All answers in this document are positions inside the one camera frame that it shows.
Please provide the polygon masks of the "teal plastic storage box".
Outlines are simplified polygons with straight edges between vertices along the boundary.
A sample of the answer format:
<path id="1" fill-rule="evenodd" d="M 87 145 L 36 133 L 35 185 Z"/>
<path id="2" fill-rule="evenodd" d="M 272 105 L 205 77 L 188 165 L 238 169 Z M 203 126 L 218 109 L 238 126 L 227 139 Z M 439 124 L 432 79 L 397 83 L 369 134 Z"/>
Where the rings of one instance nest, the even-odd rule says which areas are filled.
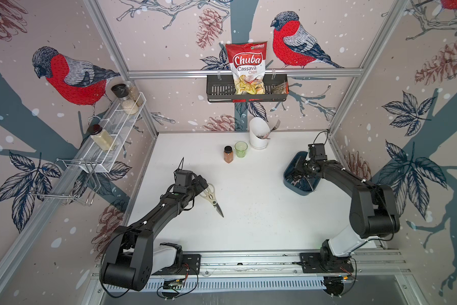
<path id="1" fill-rule="evenodd" d="M 310 193 L 313 193 L 321 180 L 319 177 L 310 177 L 306 174 L 302 174 L 296 169 L 297 163 L 299 161 L 305 161 L 307 155 L 308 152 L 298 152 L 293 157 L 283 174 L 284 185 L 301 196 L 307 196 Z"/>

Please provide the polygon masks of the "cream kitchen shears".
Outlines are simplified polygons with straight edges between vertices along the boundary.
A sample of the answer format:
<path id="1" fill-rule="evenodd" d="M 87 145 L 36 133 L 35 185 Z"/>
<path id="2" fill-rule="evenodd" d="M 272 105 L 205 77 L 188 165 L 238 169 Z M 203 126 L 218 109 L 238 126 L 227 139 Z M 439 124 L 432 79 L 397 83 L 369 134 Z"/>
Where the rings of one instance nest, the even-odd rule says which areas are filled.
<path id="1" fill-rule="evenodd" d="M 203 193 L 200 194 L 200 197 L 212 204 L 218 214 L 224 217 L 222 209 L 218 204 L 218 200 L 216 199 L 215 187 L 212 184 L 208 184 L 208 187 L 203 191 Z"/>

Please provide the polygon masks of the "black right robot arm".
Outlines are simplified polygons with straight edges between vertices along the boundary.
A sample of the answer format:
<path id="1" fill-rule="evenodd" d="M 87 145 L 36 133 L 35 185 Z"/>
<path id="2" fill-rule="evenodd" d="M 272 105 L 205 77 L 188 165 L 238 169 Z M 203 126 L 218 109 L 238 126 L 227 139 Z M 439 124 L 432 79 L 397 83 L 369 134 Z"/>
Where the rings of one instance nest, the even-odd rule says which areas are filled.
<path id="1" fill-rule="evenodd" d="M 369 241 L 391 238 L 400 230 L 400 216 L 393 190 L 360 178 L 335 161 L 329 160 L 325 145 L 308 145 L 308 158 L 295 168 L 311 178 L 325 179 L 351 197 L 349 225 L 338 235 L 325 240 L 320 250 L 322 264 L 347 261 L 351 254 Z"/>

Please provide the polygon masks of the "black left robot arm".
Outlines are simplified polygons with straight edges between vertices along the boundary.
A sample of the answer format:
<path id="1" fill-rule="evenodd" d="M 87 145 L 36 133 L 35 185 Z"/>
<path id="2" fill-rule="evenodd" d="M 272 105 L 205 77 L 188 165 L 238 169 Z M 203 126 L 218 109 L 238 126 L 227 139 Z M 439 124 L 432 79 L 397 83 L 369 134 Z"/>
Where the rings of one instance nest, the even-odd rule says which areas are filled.
<path id="1" fill-rule="evenodd" d="M 190 170 L 176 170 L 174 184 L 147 215 L 129 226 L 119 226 L 113 232 L 102 258 L 101 283 L 141 291 L 154 272 L 157 235 L 208 187 L 202 176 Z"/>

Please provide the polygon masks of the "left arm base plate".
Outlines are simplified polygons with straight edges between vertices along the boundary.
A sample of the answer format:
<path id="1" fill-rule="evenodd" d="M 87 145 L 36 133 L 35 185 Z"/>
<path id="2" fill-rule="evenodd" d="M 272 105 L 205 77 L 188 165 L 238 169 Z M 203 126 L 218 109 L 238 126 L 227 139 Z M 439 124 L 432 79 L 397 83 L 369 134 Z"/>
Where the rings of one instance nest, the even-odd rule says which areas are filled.
<path id="1" fill-rule="evenodd" d="M 200 254 L 182 254 L 178 255 L 174 260 L 174 263 L 168 267 L 161 268 L 153 276 L 174 276 L 174 275 L 186 275 L 190 273 L 194 274 L 196 271 L 200 271 L 200 261 L 202 256 Z"/>

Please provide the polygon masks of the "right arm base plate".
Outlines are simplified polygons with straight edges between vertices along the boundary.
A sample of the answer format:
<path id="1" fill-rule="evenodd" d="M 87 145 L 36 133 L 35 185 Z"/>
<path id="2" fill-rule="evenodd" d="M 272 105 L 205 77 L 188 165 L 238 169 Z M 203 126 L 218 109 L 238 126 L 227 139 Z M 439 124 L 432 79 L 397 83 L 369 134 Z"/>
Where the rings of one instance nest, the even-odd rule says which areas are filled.
<path id="1" fill-rule="evenodd" d="M 319 252 L 303 252 L 299 254 L 300 263 L 303 273 L 354 273 L 354 265 L 351 257 L 335 257 L 330 255 L 329 258 L 322 258 Z"/>

